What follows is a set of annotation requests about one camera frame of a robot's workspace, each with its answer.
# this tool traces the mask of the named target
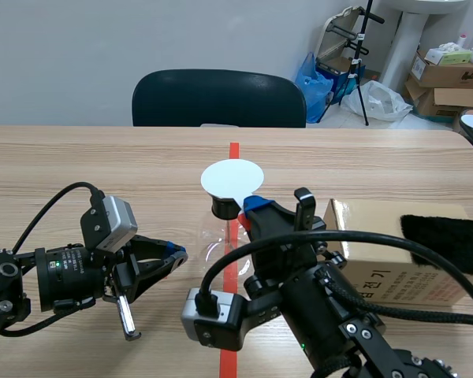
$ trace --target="chair backrest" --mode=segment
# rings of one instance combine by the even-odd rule
[[[304,128],[303,93],[277,76],[219,69],[153,72],[136,86],[134,126]]]

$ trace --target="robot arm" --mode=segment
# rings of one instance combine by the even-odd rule
[[[426,256],[445,270],[450,263],[435,252],[408,240],[366,232],[323,231],[314,217],[315,200],[301,188],[296,213],[277,203],[251,196],[244,201],[245,225],[252,243],[225,255],[209,269],[200,289],[191,289],[181,319],[190,339],[207,347],[240,350],[248,331],[282,315],[314,368],[315,378],[350,369],[352,378],[452,378],[440,361],[420,359],[407,350],[394,350],[382,337],[385,314],[414,321],[473,324],[472,315],[388,309],[364,301],[342,273],[343,256],[326,249],[326,241],[379,243]],[[210,282],[228,264],[252,255],[254,276],[242,295],[211,291]],[[318,261],[322,255],[324,261]],[[455,272],[473,297],[473,286]],[[361,364],[358,354],[366,358]]]
[[[16,254],[32,224],[54,204],[51,200],[12,250],[0,249],[0,335],[29,335],[103,298],[117,305],[125,338],[140,337],[129,304],[184,264],[188,255],[182,246],[136,235],[138,227],[127,202],[96,189],[92,192],[91,208],[80,219],[85,246],[69,244]],[[7,328],[23,321],[31,312],[30,299],[23,291],[23,275],[34,267],[41,310],[52,310],[54,315],[31,327],[11,331]]]

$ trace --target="white pedestal sink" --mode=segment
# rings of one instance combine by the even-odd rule
[[[402,11],[403,16],[380,82],[393,91],[400,91],[412,65],[428,16],[456,12],[467,2],[468,0],[384,0],[391,8]]]

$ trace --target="white plastic bag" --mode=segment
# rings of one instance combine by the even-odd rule
[[[413,106],[407,104],[398,93],[376,81],[364,84],[361,87],[361,94],[366,114],[371,118],[388,121],[400,120],[413,109]],[[341,105],[346,110],[360,116],[363,115],[357,90],[354,90],[349,96],[345,96]]]

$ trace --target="red tape line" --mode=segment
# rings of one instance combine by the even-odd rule
[[[229,144],[229,158],[240,158],[239,143]],[[229,240],[228,233],[226,233],[226,241],[224,254],[230,252],[229,243],[233,248],[238,247],[238,220],[230,220],[229,224]],[[222,290],[228,293],[236,294],[238,292],[238,262],[228,265],[224,269]],[[238,359],[237,353],[231,350],[221,350],[221,357],[219,359],[219,378],[237,378],[238,377]]]

